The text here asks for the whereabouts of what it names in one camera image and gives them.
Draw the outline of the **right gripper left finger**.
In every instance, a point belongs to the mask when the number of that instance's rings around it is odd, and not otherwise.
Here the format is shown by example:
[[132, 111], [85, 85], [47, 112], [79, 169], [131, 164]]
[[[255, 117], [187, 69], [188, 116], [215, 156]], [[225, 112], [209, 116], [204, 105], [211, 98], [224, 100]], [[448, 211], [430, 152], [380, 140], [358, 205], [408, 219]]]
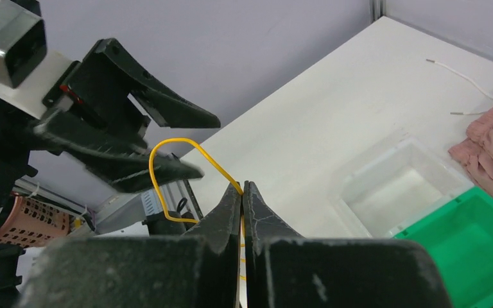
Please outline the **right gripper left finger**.
[[242, 196], [182, 235], [71, 237], [37, 257], [18, 307], [239, 307]]

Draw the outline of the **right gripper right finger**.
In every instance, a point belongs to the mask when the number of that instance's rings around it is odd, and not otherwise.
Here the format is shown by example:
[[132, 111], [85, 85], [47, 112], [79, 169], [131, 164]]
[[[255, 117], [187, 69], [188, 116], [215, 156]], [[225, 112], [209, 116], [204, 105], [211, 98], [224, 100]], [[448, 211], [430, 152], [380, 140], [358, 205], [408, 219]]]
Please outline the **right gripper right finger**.
[[414, 241], [306, 238], [245, 182], [249, 307], [450, 307], [429, 253]]

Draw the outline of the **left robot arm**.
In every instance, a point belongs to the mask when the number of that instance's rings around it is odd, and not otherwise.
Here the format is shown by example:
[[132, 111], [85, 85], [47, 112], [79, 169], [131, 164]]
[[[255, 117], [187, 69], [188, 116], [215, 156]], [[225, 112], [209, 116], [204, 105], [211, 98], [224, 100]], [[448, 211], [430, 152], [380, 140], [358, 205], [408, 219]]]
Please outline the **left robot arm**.
[[82, 61], [35, 84], [30, 103], [44, 105], [35, 117], [0, 98], [0, 206], [7, 212], [13, 185], [35, 176], [32, 151], [68, 152], [120, 193], [151, 187], [150, 173], [164, 184], [200, 178], [175, 158], [148, 161], [144, 130], [151, 121], [169, 128], [219, 128], [218, 117], [173, 92], [144, 69], [116, 40], [101, 39]]

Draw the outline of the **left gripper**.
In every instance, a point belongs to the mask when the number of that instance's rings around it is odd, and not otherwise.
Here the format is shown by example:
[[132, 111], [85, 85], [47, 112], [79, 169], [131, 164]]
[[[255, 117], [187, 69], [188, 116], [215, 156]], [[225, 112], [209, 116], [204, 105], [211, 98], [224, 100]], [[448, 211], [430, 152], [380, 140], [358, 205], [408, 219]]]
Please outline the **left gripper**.
[[160, 127], [221, 126], [216, 115], [156, 79], [115, 38], [99, 39], [74, 61], [43, 102], [49, 110], [34, 122], [33, 133], [119, 193], [148, 190], [150, 173], [159, 184], [203, 177], [199, 167], [177, 158], [146, 154], [150, 117]]

